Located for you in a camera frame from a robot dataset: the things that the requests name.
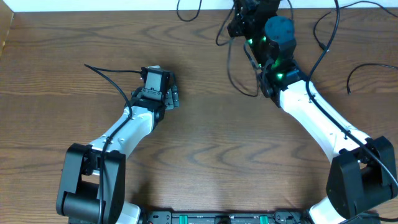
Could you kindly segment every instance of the wooden table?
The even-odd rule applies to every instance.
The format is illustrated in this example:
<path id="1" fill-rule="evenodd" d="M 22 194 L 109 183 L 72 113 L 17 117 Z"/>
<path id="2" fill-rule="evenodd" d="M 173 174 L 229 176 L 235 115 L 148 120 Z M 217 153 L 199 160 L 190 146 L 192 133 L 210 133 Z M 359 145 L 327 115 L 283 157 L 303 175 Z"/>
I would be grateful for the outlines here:
<path id="1" fill-rule="evenodd" d="M 312 27 L 325 12 L 295 11 L 295 58 L 305 72 L 321 54 Z M 84 63 L 110 69 L 161 65 L 177 75 L 181 107 L 167 111 L 128 159 L 126 200 L 205 211 L 319 202 L 330 164 L 318 144 L 271 100 L 245 97 L 227 79 L 227 47 L 215 45 L 227 13 L 203 11 L 190 23 L 172 11 L 17 13 L 0 61 L 0 222 L 66 223 L 55 212 L 65 152 L 103 134 L 124 105 Z M 289 10 L 280 14 L 290 16 Z M 318 26 L 321 40 L 328 40 L 334 20 Z M 345 81 L 364 62 L 397 65 L 397 24 L 380 9 L 342 11 L 331 52 L 314 75 L 318 90 L 348 121 L 375 138 L 384 135 L 396 149 L 398 73 L 361 69 L 351 96 Z M 242 39 L 234 43 L 233 75 L 254 89 L 242 45 Z M 110 77 L 126 93 L 142 85 L 136 74 Z M 395 217 L 398 200 L 377 210 Z"/>

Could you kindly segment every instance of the wood surface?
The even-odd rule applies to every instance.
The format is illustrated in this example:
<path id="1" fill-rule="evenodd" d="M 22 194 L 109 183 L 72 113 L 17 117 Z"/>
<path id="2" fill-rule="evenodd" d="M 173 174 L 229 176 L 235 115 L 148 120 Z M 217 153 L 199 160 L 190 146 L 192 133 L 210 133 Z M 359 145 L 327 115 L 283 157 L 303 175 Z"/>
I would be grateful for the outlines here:
<path id="1" fill-rule="evenodd" d="M 11 26 L 14 13 L 8 8 L 3 0 L 0 0 L 0 58 Z"/>
<path id="2" fill-rule="evenodd" d="M 325 12 L 295 10 L 295 58 L 305 72 L 321 54 L 312 27 Z M 16 14 L 0 61 L 0 223 L 66 223 L 55 212 L 65 152 L 103 134 L 124 105 L 84 63 L 161 65 L 177 76 L 181 107 L 167 111 L 128 159 L 126 200 L 177 211 L 305 209 L 319 202 L 330 164 L 318 144 L 271 100 L 240 95 L 228 82 L 227 47 L 215 45 L 227 13 L 202 11 L 190 23 L 173 11 Z M 334 20 L 318 26 L 321 40 Z M 384 135 L 396 149 L 398 72 L 358 70 L 351 96 L 345 81 L 364 62 L 397 65 L 397 39 L 397 19 L 382 10 L 346 9 L 314 74 L 315 86 L 348 121 L 375 138 Z M 233 76 L 250 91 L 255 81 L 242 46 L 235 41 Z M 126 93 L 142 85 L 136 74 L 109 76 Z M 377 210 L 396 217 L 398 200 Z"/>

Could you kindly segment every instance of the black bracket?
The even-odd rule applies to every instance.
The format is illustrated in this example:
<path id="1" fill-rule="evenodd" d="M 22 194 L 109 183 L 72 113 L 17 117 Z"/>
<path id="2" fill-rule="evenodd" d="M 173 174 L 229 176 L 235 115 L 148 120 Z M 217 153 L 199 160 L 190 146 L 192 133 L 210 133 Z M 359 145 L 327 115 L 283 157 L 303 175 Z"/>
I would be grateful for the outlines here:
<path id="1" fill-rule="evenodd" d="M 90 175 L 93 170 L 98 170 L 100 158 L 100 151 L 91 149 L 91 146 L 75 143 L 69 147 L 56 203 L 59 215 L 92 223 L 98 221 L 98 184 L 83 181 L 81 175 Z M 122 211 L 125 171 L 126 155 L 118 151 L 105 153 L 104 224 L 116 223 Z"/>
<path id="2" fill-rule="evenodd" d="M 384 136 L 366 141 L 366 147 L 397 178 L 392 144 Z M 343 218 L 350 219 L 397 196 L 397 186 L 366 151 L 359 147 L 340 152 L 341 155 L 332 160 L 326 192 L 331 204 Z M 358 161 L 365 163 L 366 167 L 361 169 Z"/>

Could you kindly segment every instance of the white backdrop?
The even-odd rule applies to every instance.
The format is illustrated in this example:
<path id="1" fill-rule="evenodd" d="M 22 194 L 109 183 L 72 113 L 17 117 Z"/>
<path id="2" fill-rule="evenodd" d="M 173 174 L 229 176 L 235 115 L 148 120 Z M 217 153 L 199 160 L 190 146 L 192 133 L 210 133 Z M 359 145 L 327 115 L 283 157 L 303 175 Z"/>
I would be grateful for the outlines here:
<path id="1" fill-rule="evenodd" d="M 341 6 L 358 0 L 340 0 Z M 374 0 L 385 7 L 398 7 L 398 0 Z M 175 10 L 177 0 L 4 0 L 14 12 Z M 203 0 L 202 9 L 230 9 L 232 0 Z M 333 0 L 291 0 L 294 8 L 334 7 Z M 198 9 L 199 0 L 181 0 L 180 9 Z M 286 0 L 281 8 L 288 7 Z M 358 4 L 355 7 L 377 7 Z"/>

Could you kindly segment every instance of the white wall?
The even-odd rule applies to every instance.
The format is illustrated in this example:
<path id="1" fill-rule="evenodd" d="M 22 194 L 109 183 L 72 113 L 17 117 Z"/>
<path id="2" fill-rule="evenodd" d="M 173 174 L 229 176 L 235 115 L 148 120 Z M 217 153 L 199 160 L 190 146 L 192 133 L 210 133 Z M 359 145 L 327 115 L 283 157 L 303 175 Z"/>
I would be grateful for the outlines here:
<path id="1" fill-rule="evenodd" d="M 341 6 L 357 0 L 340 0 Z M 175 10 L 177 0 L 4 0 L 14 12 L 48 11 L 129 11 L 129 10 Z M 203 0 L 202 9 L 230 9 L 232 0 Z M 291 0 L 293 7 L 334 7 L 333 0 Z M 398 0 L 375 0 L 385 7 L 398 7 Z M 199 0 L 181 0 L 180 9 L 197 9 Z M 281 8 L 288 7 L 286 0 Z M 373 4 L 358 4 L 355 7 L 377 7 Z"/>

